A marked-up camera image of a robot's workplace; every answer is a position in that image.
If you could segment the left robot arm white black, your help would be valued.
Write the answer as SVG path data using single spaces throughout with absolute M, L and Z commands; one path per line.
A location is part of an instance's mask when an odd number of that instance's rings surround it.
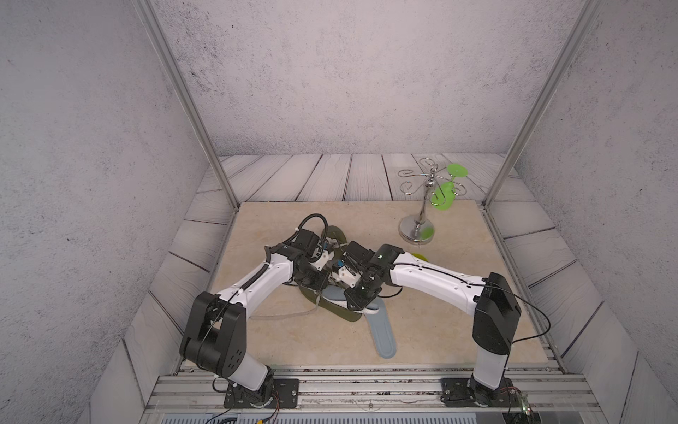
M 316 302 L 329 283 L 326 217 L 305 217 L 295 233 L 265 248 L 265 260 L 233 286 L 204 291 L 196 297 L 184 330 L 179 353 L 200 369 L 209 371 L 240 389 L 245 401 L 266 406 L 276 398 L 271 367 L 247 353 L 247 322 L 277 287 L 293 282 L 315 294 Z

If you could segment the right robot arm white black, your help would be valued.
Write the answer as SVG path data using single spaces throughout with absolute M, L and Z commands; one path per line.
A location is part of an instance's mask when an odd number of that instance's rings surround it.
M 385 285 L 410 288 L 442 300 L 471 316 L 477 358 L 466 384 L 467 399 L 481 407 L 510 406 L 511 383 L 505 369 L 517 326 L 528 300 L 515 294 L 503 275 L 466 275 L 427 263 L 400 247 L 384 244 L 376 252 L 351 242 L 335 249 L 332 278 L 344 288 L 335 304 L 370 321 L 384 319 Z

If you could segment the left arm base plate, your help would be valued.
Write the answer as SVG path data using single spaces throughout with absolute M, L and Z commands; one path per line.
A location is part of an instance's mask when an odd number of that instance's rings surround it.
M 224 397 L 226 409 L 294 409 L 298 406 L 299 380 L 268 378 L 259 390 L 229 382 Z

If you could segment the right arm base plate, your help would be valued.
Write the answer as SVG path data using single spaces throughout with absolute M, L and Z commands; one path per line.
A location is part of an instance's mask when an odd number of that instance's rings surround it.
M 488 389 L 471 378 L 441 379 L 441 402 L 446 407 L 521 408 L 522 398 L 510 378 L 501 378 L 497 389 Z

